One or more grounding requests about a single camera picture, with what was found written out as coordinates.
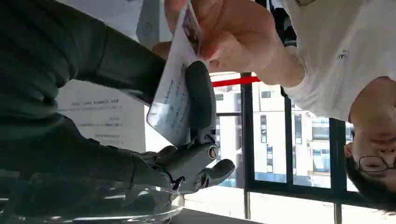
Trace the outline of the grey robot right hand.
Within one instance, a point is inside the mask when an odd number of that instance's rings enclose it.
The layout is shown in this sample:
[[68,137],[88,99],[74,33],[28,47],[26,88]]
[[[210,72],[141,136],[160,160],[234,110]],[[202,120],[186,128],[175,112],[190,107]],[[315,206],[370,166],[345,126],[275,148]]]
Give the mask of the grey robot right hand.
[[0,3],[0,169],[23,180],[44,174],[173,187],[182,194],[218,185],[235,166],[212,168],[214,101],[203,64],[188,67],[194,93],[188,133],[158,153],[137,153],[83,137],[57,111],[59,89],[76,79],[120,90],[151,104],[165,61],[121,32],[52,0]]

